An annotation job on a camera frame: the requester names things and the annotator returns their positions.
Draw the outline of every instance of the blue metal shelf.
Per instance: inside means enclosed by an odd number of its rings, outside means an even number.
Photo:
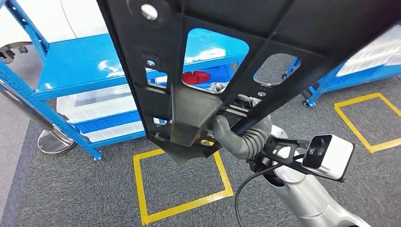
[[[297,69],[300,64],[300,60],[295,57],[288,68],[284,79],[291,75],[293,71]],[[389,78],[397,74],[401,74],[401,65],[380,65],[370,69],[366,69],[359,72],[350,73],[348,75],[343,75],[337,77],[337,73],[340,71],[344,63],[337,66],[335,69],[330,71],[327,75],[320,78],[317,81],[318,87],[315,89],[313,86],[309,86],[308,90],[311,92],[311,97],[305,100],[305,105],[315,106],[316,100],[324,93],[329,91],[334,91],[338,89],[343,89],[347,87],[356,86],[359,84],[364,84],[384,78]]]
[[[183,71],[241,62],[248,49],[244,41],[196,28],[188,34]],[[159,76],[147,72],[148,79]],[[34,95],[45,100],[126,83],[109,34],[95,35],[51,43]]]
[[[0,7],[5,1],[0,0]],[[94,160],[102,158],[98,147],[145,136],[137,132],[99,142],[90,142],[82,133],[106,129],[139,121],[137,113],[123,113],[93,121],[67,123],[47,103],[47,99],[126,84],[124,72],[109,34],[47,43],[32,21],[15,0],[6,2],[6,7],[29,34],[43,63],[43,70],[36,90],[27,86],[5,64],[0,62],[0,79],[13,91],[23,97],[33,108],[54,123],[67,136],[76,141]],[[249,46],[241,40],[195,28],[188,33],[183,72],[213,70],[210,68],[242,62]],[[229,81],[232,70],[219,68],[222,78],[212,78],[196,86],[208,88],[211,82]],[[155,70],[147,71],[147,78],[153,79],[164,74]]]

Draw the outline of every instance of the clear plastic box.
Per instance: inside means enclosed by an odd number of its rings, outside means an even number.
[[[56,110],[77,123],[136,110],[128,84],[57,98]]]
[[[401,26],[395,25],[386,33],[354,54],[337,73],[337,77],[380,65],[400,64]]]
[[[91,142],[98,142],[101,140],[107,140],[119,136],[124,136],[140,131],[144,131],[142,122],[133,122],[129,124],[123,124],[107,129],[102,129],[98,131],[93,131],[89,133],[82,134],[83,136],[88,137]]]

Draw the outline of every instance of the black plastic panel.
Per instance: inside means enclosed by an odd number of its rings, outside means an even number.
[[[220,145],[207,125],[216,114],[237,112],[241,133],[297,96],[400,20],[399,0],[98,0],[144,122],[147,138],[175,160],[207,157]],[[158,17],[146,19],[149,4]],[[181,81],[187,34],[205,28],[244,40],[250,49],[225,91],[213,95]],[[271,55],[287,53],[301,66],[277,86],[254,73]],[[147,59],[155,66],[146,64]],[[168,75],[167,88],[151,87],[144,67]],[[258,97],[258,92],[266,96]],[[248,112],[231,109],[238,94],[262,102]],[[155,125],[153,117],[167,120]],[[201,145],[201,140],[214,145]]]

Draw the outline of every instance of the camera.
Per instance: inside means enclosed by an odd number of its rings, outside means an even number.
[[[317,175],[333,180],[343,178],[355,144],[335,135],[313,137],[305,153],[302,166]]]

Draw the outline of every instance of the red object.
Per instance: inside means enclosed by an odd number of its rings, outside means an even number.
[[[187,84],[200,84],[203,82],[208,81],[210,79],[210,74],[203,71],[194,71],[192,72],[185,72],[182,74],[181,78],[183,79],[184,83]]]

